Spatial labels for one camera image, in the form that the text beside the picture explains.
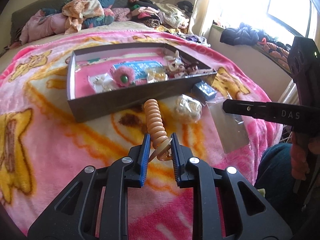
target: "giraffe print blanket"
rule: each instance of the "giraffe print blanket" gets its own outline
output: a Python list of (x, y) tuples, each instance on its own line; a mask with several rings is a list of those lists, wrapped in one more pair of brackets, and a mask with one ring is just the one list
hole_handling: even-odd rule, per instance
[[(124, 42), (166, 42), (217, 70), (212, 86), (234, 99), (269, 101), (265, 92), (233, 62), (212, 49), (168, 33), (110, 31), (63, 37), (20, 50), (0, 76), (0, 200), (27, 233), (54, 197), (85, 166), (109, 166), (142, 143), (141, 107), (85, 123), (74, 122), (66, 99), (67, 65), (75, 49)], [(262, 153), (278, 143), (282, 126), (244, 117), (250, 144), (225, 157), (208, 109), (196, 124), (172, 116), (175, 98), (159, 102), (168, 134), (210, 165), (235, 166), (251, 182)], [(179, 189), (171, 162), (152, 161), (145, 186), (129, 189), (130, 240), (191, 239), (192, 192)]]

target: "beige coil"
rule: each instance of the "beige coil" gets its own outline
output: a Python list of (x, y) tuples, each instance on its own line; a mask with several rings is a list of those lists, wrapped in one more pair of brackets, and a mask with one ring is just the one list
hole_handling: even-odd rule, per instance
[(143, 108), (146, 115), (148, 133), (151, 136), (152, 146), (155, 149), (149, 158), (149, 162), (155, 157), (160, 161), (171, 160), (169, 149), (172, 138), (168, 138), (163, 127), (157, 100), (149, 99), (144, 103)]

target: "beige bed sheet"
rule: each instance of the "beige bed sheet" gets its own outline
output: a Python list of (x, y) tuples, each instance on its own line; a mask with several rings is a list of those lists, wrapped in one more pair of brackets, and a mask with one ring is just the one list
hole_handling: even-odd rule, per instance
[[(94, 27), (90, 29), (81, 30), (78, 33), (71, 34), (71, 35), (79, 35), (83, 33), (93, 33), (93, 32), (105, 32), (105, 31), (125, 31), (125, 30), (137, 30), (137, 31), (155, 31), (143, 24), (135, 23), (135, 22), (113, 22), (110, 25)], [(9, 50), (0, 58), (0, 73), (2, 73), (7, 66), (10, 64), (12, 58), (23, 48), (30, 46), (30, 45), (41, 45), (51, 41), (56, 41), (59, 39), (63, 39), (68, 37), (69, 35), (58, 34), (50, 37), (43, 38), (38, 41), (33, 41), (27, 43), (19, 48)]]

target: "hand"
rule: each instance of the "hand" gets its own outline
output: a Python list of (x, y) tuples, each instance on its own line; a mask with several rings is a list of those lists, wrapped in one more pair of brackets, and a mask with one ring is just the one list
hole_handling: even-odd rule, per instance
[[(295, 179), (306, 180), (306, 173), (310, 172), (307, 163), (307, 157), (304, 150), (297, 144), (295, 133), (292, 133), (292, 147), (290, 150), (292, 176)], [(320, 154), (320, 137), (311, 138), (308, 144), (310, 152)]]

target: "gray headboard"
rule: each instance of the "gray headboard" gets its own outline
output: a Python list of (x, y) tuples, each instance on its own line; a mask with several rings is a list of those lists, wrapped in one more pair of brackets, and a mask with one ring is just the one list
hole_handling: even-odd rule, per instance
[[(14, 41), (18, 28), (23, 27), (26, 22), (41, 8), (52, 8), (60, 10), (66, 0), (38, 0), (22, 9), (15, 11), (11, 16), (11, 42)], [(113, 8), (128, 7), (128, 0), (116, 0)]]

